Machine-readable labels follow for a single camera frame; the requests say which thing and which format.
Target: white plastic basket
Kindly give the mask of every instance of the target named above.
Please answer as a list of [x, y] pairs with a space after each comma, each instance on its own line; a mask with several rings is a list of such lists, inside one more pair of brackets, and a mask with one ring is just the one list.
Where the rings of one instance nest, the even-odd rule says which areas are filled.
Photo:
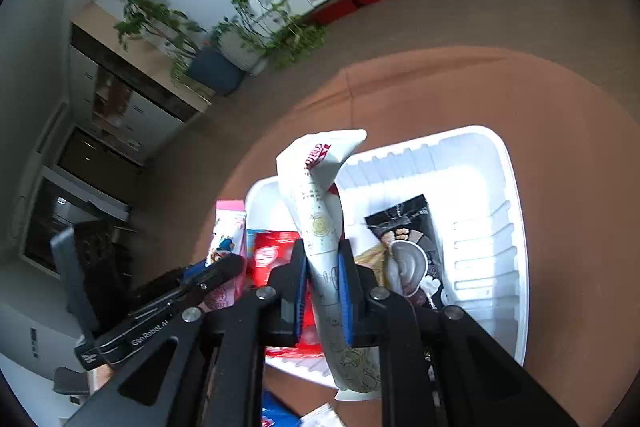
[[[364, 218], [425, 195], [444, 258], [449, 301], [520, 364], [529, 324], [529, 272], [520, 200], [507, 149], [493, 131], [464, 127], [351, 156], [336, 178], [354, 255], [377, 243]], [[246, 197], [247, 228], [295, 230], [274, 176]], [[334, 387], [324, 359], [268, 357], [287, 373]]]

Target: black food packet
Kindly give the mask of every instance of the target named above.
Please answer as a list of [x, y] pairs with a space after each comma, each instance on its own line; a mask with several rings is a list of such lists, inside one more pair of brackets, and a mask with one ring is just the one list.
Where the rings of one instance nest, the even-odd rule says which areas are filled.
[[422, 289], [409, 300], [416, 307], [443, 308], [440, 294], [442, 293], [442, 259], [438, 253], [433, 221], [429, 211], [429, 204], [421, 194], [404, 203], [396, 204], [377, 214], [365, 217], [367, 227], [380, 241], [389, 248], [396, 239], [412, 241], [424, 250], [427, 256], [427, 275], [440, 280], [440, 288], [431, 296], [425, 295]]

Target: silver bolt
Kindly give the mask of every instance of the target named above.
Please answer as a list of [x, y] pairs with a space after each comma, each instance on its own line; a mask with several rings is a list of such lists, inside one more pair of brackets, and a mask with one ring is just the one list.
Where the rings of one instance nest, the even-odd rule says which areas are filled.
[[383, 301], [385, 300], [391, 293], [384, 286], [376, 286], [375, 288], [370, 289], [369, 295], [374, 301]]
[[187, 308], [182, 312], [182, 320], [185, 322], [195, 322], [202, 315], [200, 308]]
[[452, 321], [458, 321], [465, 316], [465, 312], [460, 306], [447, 306], [443, 311], [445, 316]]
[[255, 296], [261, 301], [271, 299], [272, 297], [276, 296], [276, 288], [274, 288], [273, 286], [260, 286], [255, 291]]

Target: brown floor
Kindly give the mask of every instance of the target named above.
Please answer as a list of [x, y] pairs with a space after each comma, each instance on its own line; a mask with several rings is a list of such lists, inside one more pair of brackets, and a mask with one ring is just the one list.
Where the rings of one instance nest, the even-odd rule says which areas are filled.
[[157, 158], [133, 217], [141, 230], [139, 277], [202, 257], [193, 251], [202, 224], [248, 148], [298, 100], [354, 62], [452, 44], [520, 50], [574, 70], [640, 122], [639, 15], [636, 0], [386, 0], [334, 23], [327, 46], [313, 57], [249, 79], [232, 97], [216, 100]]

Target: red snack package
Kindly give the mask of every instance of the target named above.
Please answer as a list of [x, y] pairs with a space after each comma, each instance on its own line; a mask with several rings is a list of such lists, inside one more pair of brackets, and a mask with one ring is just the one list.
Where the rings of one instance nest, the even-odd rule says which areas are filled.
[[[256, 286], [265, 286], [271, 270], [287, 264], [291, 260], [293, 244], [300, 236], [298, 232], [266, 231], [255, 234], [254, 257], [252, 258], [252, 277]], [[302, 319], [302, 334], [296, 347], [267, 347], [270, 357], [321, 357], [322, 347], [316, 332], [314, 312], [311, 308], [311, 293], [307, 287], [305, 293], [305, 314]]]

